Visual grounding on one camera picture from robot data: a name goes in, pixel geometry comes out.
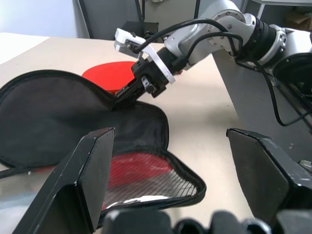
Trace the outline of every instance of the beige tabletop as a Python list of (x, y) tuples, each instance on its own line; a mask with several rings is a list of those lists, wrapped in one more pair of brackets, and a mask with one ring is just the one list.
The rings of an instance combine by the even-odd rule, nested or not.
[[(154, 44), (160, 49), (162, 44)], [(59, 69), (81, 75), (107, 62), (134, 61), (114, 50), (113, 41), (48, 38), (0, 65), (0, 87), (14, 77), (39, 69)], [(239, 219), (252, 216), (239, 186), (226, 130), (242, 127), (212, 56), (182, 75), (156, 99), (140, 100), (160, 107), (170, 127), (169, 151), (201, 176), (207, 184), (204, 200), (169, 209), (173, 223), (183, 217), (209, 224), (214, 210), (229, 210)]]

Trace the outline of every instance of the black mesh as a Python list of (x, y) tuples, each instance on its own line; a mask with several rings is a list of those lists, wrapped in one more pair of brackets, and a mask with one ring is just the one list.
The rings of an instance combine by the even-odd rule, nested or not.
[(150, 153), (129, 153), (112, 158), (103, 209), (137, 202), (192, 197), (197, 187)]

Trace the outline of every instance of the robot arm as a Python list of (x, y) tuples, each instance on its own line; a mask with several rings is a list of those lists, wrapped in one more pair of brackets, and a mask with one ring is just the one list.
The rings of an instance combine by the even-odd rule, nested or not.
[[(220, 49), (227, 50), (239, 63), (260, 64), (267, 73), (281, 81), (300, 81), (311, 79), (312, 44), (310, 33), (277, 25), (268, 25), (251, 14), (243, 14), (230, 0), (219, 0), (201, 16), (219, 23), (228, 32), (243, 39), (239, 55), (231, 50), (229, 40), (223, 36), (202, 40), (197, 44), (185, 63), (179, 63), (190, 51), (194, 42), (208, 33), (220, 32), (207, 23), (197, 23), (176, 30), (165, 42), (165, 47), (156, 52), (148, 44), (140, 53), (134, 48), (142, 45), (145, 39), (117, 29), (115, 49), (139, 58), (132, 66), (135, 80), (117, 93), (117, 102), (137, 99), (145, 92), (157, 97), (166, 89), (168, 83), (175, 81), (173, 75), (180, 70), (188, 70), (207, 55)], [(236, 50), (238, 40), (233, 40)], [(142, 59), (142, 53), (149, 57)]]

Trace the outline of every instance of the mesh pocket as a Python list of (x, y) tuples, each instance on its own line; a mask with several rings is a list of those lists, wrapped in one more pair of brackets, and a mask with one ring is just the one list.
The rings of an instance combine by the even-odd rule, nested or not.
[(200, 186), (190, 179), (192, 173), (185, 173), (179, 163), (159, 153), (132, 152), (114, 156), (102, 209), (195, 196)]

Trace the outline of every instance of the cardboard box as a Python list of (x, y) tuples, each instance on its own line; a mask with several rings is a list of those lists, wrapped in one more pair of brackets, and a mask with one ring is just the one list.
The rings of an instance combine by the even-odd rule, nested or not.
[(289, 12), (285, 16), (286, 26), (304, 31), (312, 31), (312, 17), (297, 12)]

